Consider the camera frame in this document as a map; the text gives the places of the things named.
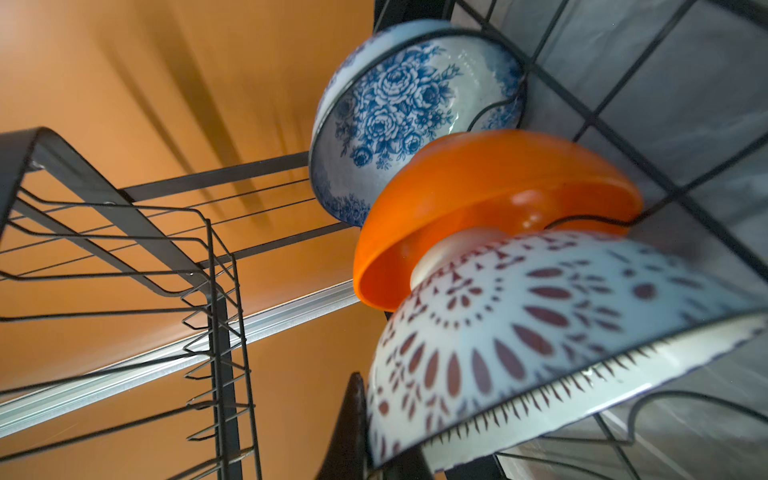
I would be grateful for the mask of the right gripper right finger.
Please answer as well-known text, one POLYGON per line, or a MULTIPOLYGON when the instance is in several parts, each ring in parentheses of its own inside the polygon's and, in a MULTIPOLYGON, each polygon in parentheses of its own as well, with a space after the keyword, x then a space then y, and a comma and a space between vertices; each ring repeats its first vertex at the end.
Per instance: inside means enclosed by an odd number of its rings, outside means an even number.
POLYGON ((422 450, 419 447, 402 452, 384 469, 383 480, 433 480, 422 450))

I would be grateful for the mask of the black wire dish rack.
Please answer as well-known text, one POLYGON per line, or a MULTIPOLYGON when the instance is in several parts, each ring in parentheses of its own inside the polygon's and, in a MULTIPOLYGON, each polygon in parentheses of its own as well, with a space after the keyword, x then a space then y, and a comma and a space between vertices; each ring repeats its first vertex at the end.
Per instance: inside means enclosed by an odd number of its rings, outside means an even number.
POLYGON ((512 50, 523 126, 637 184, 634 238, 766 296, 763 1, 5 1, 3 478, 314 477, 385 317, 313 117, 416 19, 512 50))

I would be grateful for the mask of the white brown striped bowl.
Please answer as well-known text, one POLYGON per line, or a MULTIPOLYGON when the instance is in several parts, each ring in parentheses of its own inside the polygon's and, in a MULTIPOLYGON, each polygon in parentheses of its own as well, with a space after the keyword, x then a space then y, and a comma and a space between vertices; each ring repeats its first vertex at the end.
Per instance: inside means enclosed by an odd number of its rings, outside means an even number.
POLYGON ((767 303, 615 235, 520 235, 454 257, 393 314, 368 376, 380 470, 441 471, 552 433, 760 335, 767 303))

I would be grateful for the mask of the plain orange bowl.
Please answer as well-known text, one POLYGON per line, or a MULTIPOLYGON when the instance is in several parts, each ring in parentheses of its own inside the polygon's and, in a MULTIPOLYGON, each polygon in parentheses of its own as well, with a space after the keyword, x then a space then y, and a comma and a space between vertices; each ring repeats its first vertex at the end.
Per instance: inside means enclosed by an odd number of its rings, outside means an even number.
POLYGON ((386 185, 361 229, 353 285, 373 308, 394 311, 412 290, 419 261, 469 229, 504 237, 573 218, 577 230, 622 235, 642 212, 638 187, 582 145, 526 130, 451 134, 423 147, 386 185))

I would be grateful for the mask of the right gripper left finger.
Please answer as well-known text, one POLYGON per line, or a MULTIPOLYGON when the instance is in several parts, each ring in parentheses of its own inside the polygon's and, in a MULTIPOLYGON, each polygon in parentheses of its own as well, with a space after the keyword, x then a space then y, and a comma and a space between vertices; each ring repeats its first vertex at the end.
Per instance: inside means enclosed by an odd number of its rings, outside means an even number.
POLYGON ((328 450, 317 479, 361 480, 367 465, 365 386, 359 372, 350 375, 328 450))

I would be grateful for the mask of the blue floral bowl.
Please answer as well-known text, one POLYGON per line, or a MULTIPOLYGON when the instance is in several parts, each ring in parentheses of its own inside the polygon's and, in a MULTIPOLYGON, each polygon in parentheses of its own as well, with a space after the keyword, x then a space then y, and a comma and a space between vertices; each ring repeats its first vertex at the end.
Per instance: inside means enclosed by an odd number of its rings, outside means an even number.
POLYGON ((360 227, 428 143, 514 129, 526 96, 519 57, 500 40, 444 20, 389 27, 344 60, 321 97, 308 160, 315 197, 360 227))

